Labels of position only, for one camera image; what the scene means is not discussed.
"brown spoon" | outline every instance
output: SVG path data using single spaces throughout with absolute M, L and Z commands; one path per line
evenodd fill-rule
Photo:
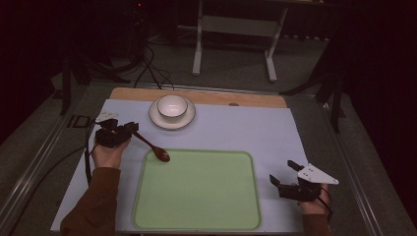
M 145 144 L 149 145 L 150 148 L 152 148 L 153 153 L 156 155 L 156 157 L 159 160 L 161 160 L 163 162 L 168 162 L 170 160 L 169 154 L 168 154 L 168 152 L 166 152 L 166 150 L 164 150 L 161 147 L 154 146 L 149 141 L 147 141 L 144 137 L 142 137 L 138 132 L 134 132 L 133 135 L 136 136 L 141 141 L 143 141 Z

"hand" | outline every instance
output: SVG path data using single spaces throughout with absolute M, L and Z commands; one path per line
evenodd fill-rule
M 322 184 L 322 188 L 327 191 L 328 185 Z M 320 194 L 320 198 L 328 205 L 330 202 L 330 198 L 328 196 L 328 193 L 325 190 L 322 190 Z M 314 200 L 313 202 L 298 202 L 298 206 L 300 206 L 303 214 L 327 214 L 328 213 L 328 210 L 326 209 L 326 207 L 319 200 Z
M 118 169 L 122 161 L 123 150 L 128 146 L 130 141 L 131 139 L 114 148 L 97 145 L 91 154 L 95 168 L 110 167 Z

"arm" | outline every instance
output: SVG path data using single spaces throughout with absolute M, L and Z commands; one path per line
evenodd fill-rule
M 328 185 L 322 185 L 327 191 Z M 326 191 L 322 190 L 320 198 L 329 203 L 329 197 Z M 328 228 L 328 210 L 323 204 L 315 200 L 313 202 L 299 202 L 303 212 L 303 226 L 305 236 L 329 236 L 330 229 Z
M 89 188 L 61 222 L 61 235 L 114 235 L 120 162 L 129 141 L 116 148 L 97 146 Z

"light green tray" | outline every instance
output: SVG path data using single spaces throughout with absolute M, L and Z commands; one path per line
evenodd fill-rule
M 248 230 L 261 223 L 252 157 L 245 151 L 168 149 L 144 159 L 134 209 L 143 229 Z

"person's left hand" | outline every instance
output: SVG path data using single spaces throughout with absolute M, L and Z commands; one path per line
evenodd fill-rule
M 129 145 L 130 141 L 131 139 L 114 148 L 97 145 L 91 154 L 95 168 L 110 167 L 118 169 L 122 161 L 123 150 Z

